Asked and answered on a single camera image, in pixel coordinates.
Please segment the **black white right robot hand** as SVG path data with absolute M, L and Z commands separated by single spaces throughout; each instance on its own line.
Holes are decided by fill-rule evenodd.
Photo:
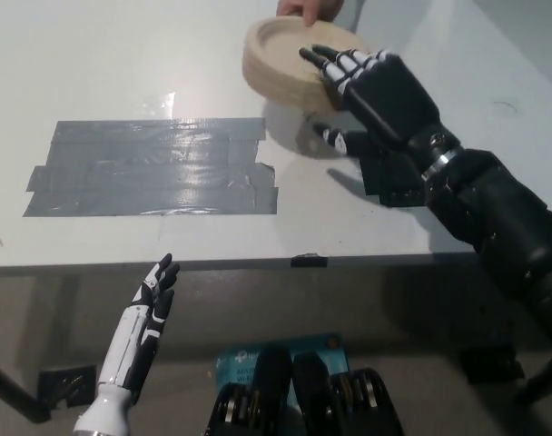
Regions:
M 339 51 L 326 45 L 302 47 L 299 55 L 319 70 L 340 107 L 365 127 L 363 132 L 342 132 L 314 125 L 340 154 L 404 154 L 428 178 L 460 152 L 459 140 L 440 121 L 436 104 L 399 55 L 387 50 Z

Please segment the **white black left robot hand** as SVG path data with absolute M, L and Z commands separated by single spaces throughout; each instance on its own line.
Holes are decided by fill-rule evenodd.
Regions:
M 103 362 L 98 383 L 141 394 L 159 348 L 174 297 L 180 265 L 166 254 L 148 272 L 124 309 Z

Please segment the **bare person hand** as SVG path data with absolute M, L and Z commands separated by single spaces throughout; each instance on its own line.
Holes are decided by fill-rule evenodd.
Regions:
M 299 16 L 306 26 L 312 26 L 319 20 L 333 21 L 343 5 L 343 0 L 280 0 L 276 15 Z

